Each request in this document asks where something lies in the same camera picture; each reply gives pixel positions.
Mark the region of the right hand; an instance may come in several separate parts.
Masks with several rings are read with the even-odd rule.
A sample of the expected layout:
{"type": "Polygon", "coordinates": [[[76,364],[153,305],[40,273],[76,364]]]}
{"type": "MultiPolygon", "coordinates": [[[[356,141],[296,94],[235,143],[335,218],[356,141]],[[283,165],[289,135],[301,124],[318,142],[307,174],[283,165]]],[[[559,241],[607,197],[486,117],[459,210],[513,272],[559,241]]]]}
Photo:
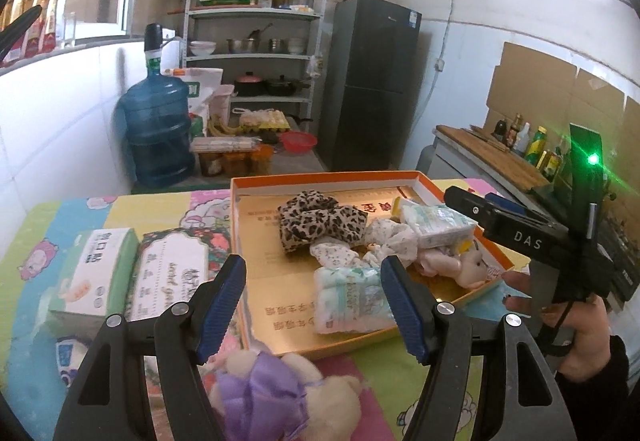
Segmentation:
{"type": "Polygon", "coordinates": [[[563,317],[563,324],[575,331],[570,352],[559,365],[559,372],[572,383],[584,383],[599,374],[611,360],[608,314],[600,296],[592,294],[585,302],[575,302],[567,311],[567,303],[553,303],[534,311],[530,297],[530,276],[517,271],[502,274],[503,282],[525,297],[508,296],[503,304],[509,311],[539,317],[542,323],[554,327],[563,317]]]}

